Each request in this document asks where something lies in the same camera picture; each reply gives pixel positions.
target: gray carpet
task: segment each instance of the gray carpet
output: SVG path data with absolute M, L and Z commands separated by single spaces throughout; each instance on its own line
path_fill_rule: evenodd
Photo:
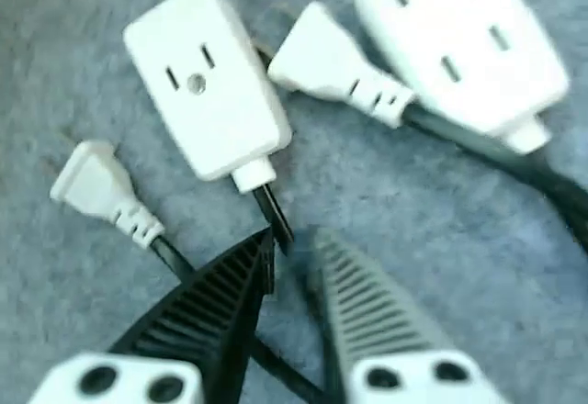
M 54 363 L 104 350 L 175 285 L 148 252 L 48 199 L 73 147 L 119 146 L 140 197 L 201 264 L 264 225 L 234 184 L 197 181 L 166 134 L 121 41 L 161 0 L 0 0 L 0 390 L 24 402 Z M 233 0 L 275 45 L 268 5 Z M 352 0 L 323 0 L 362 41 Z M 571 73 L 546 115 L 559 169 L 588 185 L 588 0 L 527 0 Z M 588 394 L 588 262 L 533 190 L 412 129 L 388 130 L 343 105 L 284 95 L 294 141 L 273 162 L 295 228 L 322 224 L 380 259 L 516 403 L 576 404 Z M 259 330 L 318 380 L 320 351 L 288 280 Z M 298 402 L 257 365 L 242 402 Z

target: electrical outlet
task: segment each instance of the electrical outlet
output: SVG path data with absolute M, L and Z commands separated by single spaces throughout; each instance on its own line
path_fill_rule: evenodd
M 523 0 L 356 0 L 368 34 L 421 103 L 520 152 L 569 79 Z
M 284 110 L 226 0 L 164 0 L 128 25 L 124 40 L 199 178 L 223 177 L 289 144 Z
M 200 371 L 190 363 L 81 353 L 47 374 L 28 404 L 204 404 Z
M 349 404 L 508 404 L 474 360 L 460 351 L 366 358 L 354 366 L 347 387 Z

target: black power cord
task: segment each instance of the black power cord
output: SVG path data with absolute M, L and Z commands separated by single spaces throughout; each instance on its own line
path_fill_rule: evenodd
M 269 185 L 262 185 L 256 188 L 253 193 L 267 223 L 272 227 L 277 244 L 282 252 L 288 255 L 288 246 L 294 241 L 294 234 L 272 193 L 272 189 Z
M 420 131 L 455 143 L 463 151 L 543 193 L 558 210 L 575 240 L 588 253 L 588 192 L 551 169 L 547 161 L 533 155 L 517 154 L 499 140 L 464 129 L 415 104 L 406 107 L 402 119 Z
M 155 238 L 151 243 L 151 249 L 181 282 L 187 281 L 195 273 L 195 268 L 186 257 L 165 237 Z M 313 404 L 322 402 L 322 391 L 282 358 L 275 355 L 257 336 L 254 339 L 251 356 L 270 375 L 281 381 L 305 402 Z

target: three-outlet adapter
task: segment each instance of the three-outlet adapter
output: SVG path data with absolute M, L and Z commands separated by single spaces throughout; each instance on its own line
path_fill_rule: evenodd
M 155 105 L 196 175 L 231 174 L 242 193 L 276 179 L 267 156 L 291 129 L 226 0 L 164 0 L 124 31 Z
M 429 111 L 519 153 L 548 142 L 537 113 L 569 79 L 523 0 L 356 0 L 356 10 Z

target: power plug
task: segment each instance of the power plug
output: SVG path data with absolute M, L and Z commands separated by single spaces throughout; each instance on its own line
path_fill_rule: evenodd
M 413 92 L 371 65 L 351 35 L 319 2 L 309 4 L 267 70 L 291 91 L 344 101 L 391 127 L 401 125 Z
M 518 152 L 548 142 L 536 115 L 569 79 L 523 0 L 355 0 L 368 34 L 430 111 Z
M 73 151 L 50 197 L 82 214 L 106 220 L 147 248 L 164 233 L 162 223 L 135 196 L 129 172 L 103 140 L 85 140 Z
M 291 129 L 247 32 L 225 0 L 164 0 L 124 31 L 162 118 L 196 175 L 242 193 L 276 178 L 267 159 Z
M 192 364 L 113 353 L 80 353 L 54 366 L 28 404 L 204 404 Z

